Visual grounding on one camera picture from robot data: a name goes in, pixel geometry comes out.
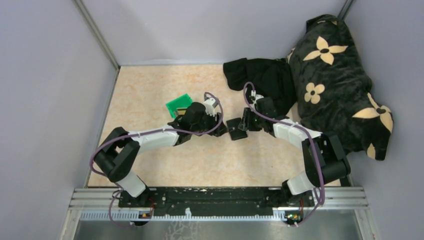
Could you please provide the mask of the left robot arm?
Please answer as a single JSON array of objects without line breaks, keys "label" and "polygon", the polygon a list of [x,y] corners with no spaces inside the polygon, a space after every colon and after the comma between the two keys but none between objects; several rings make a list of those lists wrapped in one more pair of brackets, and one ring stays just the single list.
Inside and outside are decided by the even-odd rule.
[{"label": "left robot arm", "polygon": [[164,147],[174,147],[189,141],[192,136],[219,137],[227,132],[222,111],[216,104],[193,102],[182,115],[162,127],[146,131],[127,131],[116,127],[90,158],[97,165],[97,174],[106,177],[130,195],[138,207],[149,203],[150,193],[143,180],[132,171],[138,155]]}]

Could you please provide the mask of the green plastic bin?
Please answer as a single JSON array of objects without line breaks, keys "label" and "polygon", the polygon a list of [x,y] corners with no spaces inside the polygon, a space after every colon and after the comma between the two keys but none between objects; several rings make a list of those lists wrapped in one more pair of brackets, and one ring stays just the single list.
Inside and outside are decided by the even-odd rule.
[{"label": "green plastic bin", "polygon": [[177,108],[188,108],[192,104],[192,102],[193,101],[191,97],[187,93],[185,93],[177,97],[176,99],[169,101],[168,103],[165,104],[165,106],[167,107],[171,117],[175,119],[177,116],[175,116],[174,111]]}]

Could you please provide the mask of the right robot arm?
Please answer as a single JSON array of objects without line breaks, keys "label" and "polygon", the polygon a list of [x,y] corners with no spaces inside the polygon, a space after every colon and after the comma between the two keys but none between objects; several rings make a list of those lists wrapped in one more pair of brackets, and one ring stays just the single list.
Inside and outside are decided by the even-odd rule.
[{"label": "right robot arm", "polygon": [[302,152],[304,170],[281,185],[284,204],[295,206],[301,200],[301,194],[343,179],[351,173],[350,164],[335,133],[311,130],[287,116],[279,116],[269,97],[254,95],[248,98],[247,103],[240,130],[264,131]]}]

